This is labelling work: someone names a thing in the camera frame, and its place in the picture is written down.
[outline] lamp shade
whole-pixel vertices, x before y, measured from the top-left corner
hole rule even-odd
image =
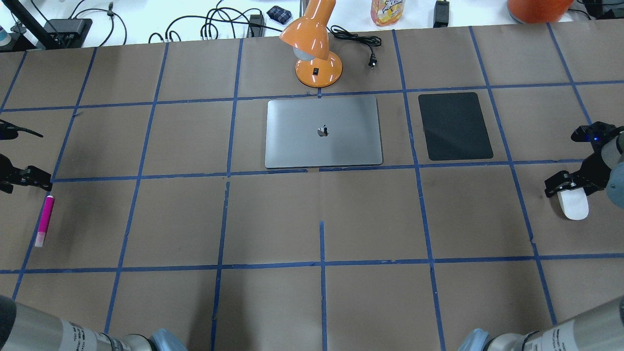
[[[329,36],[326,28],[335,5],[336,0],[310,1],[303,16],[289,24],[280,39],[306,54],[327,60]]]

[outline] lamp base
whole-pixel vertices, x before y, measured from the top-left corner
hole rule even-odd
[[[343,73],[343,62],[333,52],[329,52],[327,60],[299,60],[295,64],[297,78],[309,87],[328,87],[334,84]]]

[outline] orange object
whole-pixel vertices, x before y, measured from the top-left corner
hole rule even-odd
[[[574,0],[507,0],[509,14],[522,23],[557,22]]]
[[[295,64],[297,78],[309,87],[334,84],[343,73],[343,63],[329,51],[327,22],[336,0],[312,0],[306,12],[280,34],[293,47],[300,60]]]
[[[397,23],[403,15],[404,0],[373,0],[371,19],[379,27]]]

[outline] light bulb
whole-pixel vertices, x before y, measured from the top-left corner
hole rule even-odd
[[[302,61],[312,61],[314,59],[314,56],[308,54],[307,52],[303,52],[294,46],[293,46],[293,52],[295,53],[295,56],[298,57]]]

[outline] marker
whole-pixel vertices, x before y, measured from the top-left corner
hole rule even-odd
[[[54,196],[46,196],[46,202],[43,205],[43,213],[37,229],[37,239],[35,239],[35,247],[43,247],[43,241],[46,239],[47,226],[50,224],[52,216],[52,208],[54,207]]]

